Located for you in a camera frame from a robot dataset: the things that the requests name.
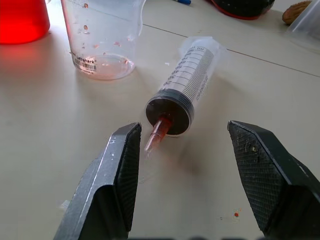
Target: plastic cup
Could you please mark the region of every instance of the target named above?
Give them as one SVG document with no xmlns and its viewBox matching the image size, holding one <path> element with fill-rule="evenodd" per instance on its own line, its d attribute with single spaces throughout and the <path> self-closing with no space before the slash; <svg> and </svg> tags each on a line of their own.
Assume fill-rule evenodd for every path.
<svg viewBox="0 0 320 240">
<path fill-rule="evenodd" d="M 135 68 L 146 0 L 61 0 L 74 66 L 112 80 Z"/>
<path fill-rule="evenodd" d="M 286 33 L 292 42 L 320 53 L 320 0 L 313 0 Z"/>
</svg>

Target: black object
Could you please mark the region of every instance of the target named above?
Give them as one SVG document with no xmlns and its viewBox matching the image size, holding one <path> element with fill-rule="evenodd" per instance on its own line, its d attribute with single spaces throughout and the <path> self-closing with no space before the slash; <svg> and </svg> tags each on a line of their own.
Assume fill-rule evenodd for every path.
<svg viewBox="0 0 320 240">
<path fill-rule="evenodd" d="M 222 13 L 233 18 L 254 20 L 266 13 L 275 0 L 211 0 Z"/>
<path fill-rule="evenodd" d="M 276 136 L 228 123 L 241 182 L 260 230 L 276 239 L 320 239 L 320 183 Z"/>
<path fill-rule="evenodd" d="M 136 201 L 141 125 L 111 135 L 85 171 L 54 240 L 126 239 Z"/>
</svg>

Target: syringe barrel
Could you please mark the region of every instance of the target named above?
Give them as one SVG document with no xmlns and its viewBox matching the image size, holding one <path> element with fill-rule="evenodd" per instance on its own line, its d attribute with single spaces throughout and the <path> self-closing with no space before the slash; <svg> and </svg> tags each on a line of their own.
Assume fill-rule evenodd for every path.
<svg viewBox="0 0 320 240">
<path fill-rule="evenodd" d="M 185 48 L 185 54 L 145 109 L 153 126 L 161 117 L 172 121 L 167 132 L 172 136 L 190 128 L 198 101 L 225 51 L 212 37 L 187 38 L 182 48 Z"/>
</svg>

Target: plastic beaker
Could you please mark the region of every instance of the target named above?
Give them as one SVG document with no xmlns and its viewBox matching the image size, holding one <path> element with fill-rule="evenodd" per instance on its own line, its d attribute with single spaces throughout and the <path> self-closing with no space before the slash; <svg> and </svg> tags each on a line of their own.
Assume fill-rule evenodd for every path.
<svg viewBox="0 0 320 240">
<path fill-rule="evenodd" d="M 74 66 L 95 79 L 131 73 L 145 1 L 61 0 Z"/>
<path fill-rule="evenodd" d="M 292 42 L 320 53 L 320 0 L 313 0 L 286 33 Z"/>
<path fill-rule="evenodd" d="M 44 0 L 0 0 L 0 44 L 32 42 L 49 27 Z"/>
</svg>

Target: red liquid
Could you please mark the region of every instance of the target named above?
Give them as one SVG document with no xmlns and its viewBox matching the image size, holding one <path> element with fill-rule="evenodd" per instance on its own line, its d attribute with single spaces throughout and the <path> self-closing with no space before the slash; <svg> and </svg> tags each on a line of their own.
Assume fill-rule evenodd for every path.
<svg viewBox="0 0 320 240">
<path fill-rule="evenodd" d="M 49 30 L 45 0 L 0 0 L 0 44 L 22 44 Z"/>
</svg>

